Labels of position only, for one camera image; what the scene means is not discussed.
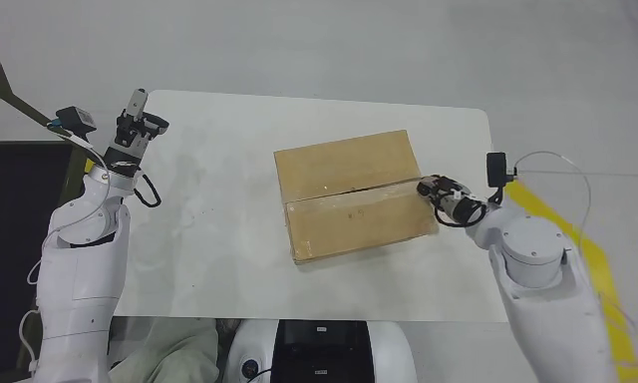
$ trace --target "cardboard box lid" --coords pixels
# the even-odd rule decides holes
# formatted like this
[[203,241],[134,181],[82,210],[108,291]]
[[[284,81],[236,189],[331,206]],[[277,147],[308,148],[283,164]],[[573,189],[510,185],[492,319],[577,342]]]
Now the cardboard box lid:
[[284,203],[421,176],[405,130],[279,151],[275,162]]

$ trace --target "brown cardboard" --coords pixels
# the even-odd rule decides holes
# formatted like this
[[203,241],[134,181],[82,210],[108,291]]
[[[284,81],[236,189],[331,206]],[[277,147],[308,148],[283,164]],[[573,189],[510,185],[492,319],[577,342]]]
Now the brown cardboard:
[[293,259],[438,231],[406,131],[275,152]]
[[417,182],[292,201],[286,205],[293,258],[301,263],[438,231]]
[[275,162],[284,203],[421,175],[406,131],[279,151]]

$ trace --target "gray floor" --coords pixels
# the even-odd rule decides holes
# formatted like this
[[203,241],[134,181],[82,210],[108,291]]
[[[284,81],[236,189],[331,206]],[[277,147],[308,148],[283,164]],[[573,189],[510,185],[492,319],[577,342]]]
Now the gray floor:
[[[0,60],[47,113],[94,114],[99,149],[136,87],[484,109],[511,160],[596,173],[587,233],[638,316],[638,0],[0,0]],[[0,118],[0,139],[50,138]],[[580,177],[523,179],[580,221]],[[533,381],[505,324],[403,326],[423,382]]]

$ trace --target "white table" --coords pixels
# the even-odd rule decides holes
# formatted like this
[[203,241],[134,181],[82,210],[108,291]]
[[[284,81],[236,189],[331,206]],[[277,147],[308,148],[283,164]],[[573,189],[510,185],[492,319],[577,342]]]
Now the white table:
[[406,129],[422,174],[489,195],[484,112],[176,91],[146,110],[170,122],[143,161],[162,204],[127,200],[117,315],[506,321],[487,254],[461,229],[296,266],[272,155]]

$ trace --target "yellow floor marking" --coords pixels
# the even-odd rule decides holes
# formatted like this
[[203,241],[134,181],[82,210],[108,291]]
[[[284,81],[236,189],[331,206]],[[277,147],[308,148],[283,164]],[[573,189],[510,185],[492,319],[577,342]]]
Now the yellow floor marking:
[[[562,231],[578,243],[578,227],[574,227],[551,207],[532,193],[520,182],[508,184],[505,192],[514,202],[523,207],[530,215],[542,216],[554,222]],[[600,293],[601,303],[607,320],[607,332],[611,341],[611,352],[617,363],[616,370],[620,382],[638,382],[638,368],[627,366],[636,365],[636,356],[631,343],[631,335],[627,320],[619,310],[620,304],[611,268],[607,262],[605,250],[594,243],[586,235],[582,237],[582,251],[589,268],[589,275],[594,289]]]

